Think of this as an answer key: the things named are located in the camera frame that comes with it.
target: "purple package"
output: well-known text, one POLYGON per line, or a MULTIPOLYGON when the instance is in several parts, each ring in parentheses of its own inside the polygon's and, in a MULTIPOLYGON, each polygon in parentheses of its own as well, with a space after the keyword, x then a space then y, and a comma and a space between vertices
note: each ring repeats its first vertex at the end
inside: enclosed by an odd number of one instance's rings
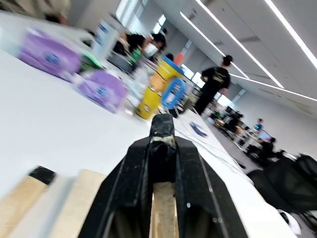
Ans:
POLYGON ((103 70, 89 71, 78 89, 86 97, 112 113, 118 110, 128 92, 120 79, 103 70))
POLYGON ((66 81, 70 81, 80 67, 78 54, 39 30, 28 31, 19 59, 66 81))

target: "yellow container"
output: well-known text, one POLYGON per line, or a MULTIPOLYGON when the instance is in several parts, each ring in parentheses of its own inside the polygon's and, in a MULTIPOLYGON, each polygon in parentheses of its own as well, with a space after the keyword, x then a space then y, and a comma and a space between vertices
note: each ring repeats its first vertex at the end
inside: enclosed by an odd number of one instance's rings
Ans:
POLYGON ((136 108, 136 114, 144 119, 149 119, 157 111, 161 104, 162 94, 175 77, 182 78, 183 70, 168 58, 162 57, 156 73, 145 89, 143 99, 136 108))

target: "ceiling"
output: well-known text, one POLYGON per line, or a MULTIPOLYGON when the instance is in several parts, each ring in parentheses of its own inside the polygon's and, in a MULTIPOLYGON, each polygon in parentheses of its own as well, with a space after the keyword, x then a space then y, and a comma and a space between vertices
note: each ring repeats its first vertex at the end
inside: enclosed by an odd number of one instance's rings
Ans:
MULTIPOLYGON (((277 86, 229 37, 195 0, 154 0, 166 18, 214 62, 216 51, 185 19, 191 21, 252 80, 277 86)), ((243 46, 285 87, 286 90, 317 99, 317 70, 264 0, 208 0, 208 9, 243 46)), ((316 0, 273 0, 284 17, 317 56, 316 0)), ((234 67, 231 73, 243 76, 234 67)), ((317 102, 264 85, 232 77, 243 88, 317 118, 317 102)))

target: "table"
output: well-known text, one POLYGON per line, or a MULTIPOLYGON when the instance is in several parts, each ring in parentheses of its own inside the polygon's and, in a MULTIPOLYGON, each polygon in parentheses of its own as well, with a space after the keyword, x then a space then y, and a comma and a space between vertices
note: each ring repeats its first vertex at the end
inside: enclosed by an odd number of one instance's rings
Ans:
MULTIPOLYGON (((123 109, 111 114, 77 93, 71 84, 34 69, 0 50, 0 199, 37 164, 58 173, 55 183, 27 214, 11 238, 47 237, 81 169, 109 174, 151 122, 123 109)), ((226 183, 250 238, 295 238, 277 211, 233 168, 238 166, 202 119, 187 111, 174 119, 175 134, 194 140, 201 156, 226 183), (189 122, 208 130, 200 142, 189 122), (212 155, 223 156, 219 160, 212 155)))
POLYGON ((243 146, 239 145, 239 140, 242 138, 243 135, 239 135, 237 136, 233 143, 242 151, 245 151, 247 149, 247 147, 251 144, 253 144, 254 142, 258 143, 258 138, 253 136, 252 134, 250 134, 248 131, 244 130, 244 134, 246 134, 248 136, 247 141, 244 143, 243 146))

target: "ceiling light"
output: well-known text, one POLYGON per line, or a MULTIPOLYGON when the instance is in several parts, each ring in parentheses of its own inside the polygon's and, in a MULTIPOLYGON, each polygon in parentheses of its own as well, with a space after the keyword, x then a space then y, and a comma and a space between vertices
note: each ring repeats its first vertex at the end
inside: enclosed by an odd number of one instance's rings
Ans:
POLYGON ((311 98, 311 97, 308 97, 308 96, 305 96, 305 95, 302 95, 302 94, 299 94, 299 93, 294 93, 294 92, 286 90, 284 88, 275 87, 275 86, 272 86, 272 85, 269 85, 269 84, 266 84, 266 83, 262 83, 262 82, 258 82, 258 81, 255 81, 255 80, 252 80, 252 79, 249 79, 249 78, 244 78, 244 77, 241 77, 239 75, 232 74, 232 73, 230 73, 230 75, 233 76, 233 77, 241 78, 241 79, 253 82, 253 83, 264 85, 266 87, 275 88, 277 90, 280 90, 280 91, 283 91, 283 92, 286 92, 286 93, 291 93, 293 95, 296 95, 296 96, 299 96, 299 97, 306 98, 306 99, 309 99, 309 100, 317 102, 317 99, 315 99, 315 98, 311 98))
POLYGON ((280 88, 284 88, 283 85, 234 37, 234 35, 216 18, 215 15, 200 1, 196 2, 208 13, 208 15, 240 46, 241 49, 276 83, 280 88))
POLYGON ((317 69, 317 59, 271 0, 264 0, 317 69))
MULTIPOLYGON (((204 33, 198 29, 197 26, 195 26, 191 20, 189 20, 181 11, 179 12, 181 14, 181 16, 202 36, 204 37, 204 39, 211 44, 222 56, 225 56, 225 54, 213 43, 211 42, 210 39, 207 38, 207 36, 204 35, 204 33)), ((234 63, 232 63, 232 65, 246 78, 249 78, 237 65, 235 65, 234 63)))

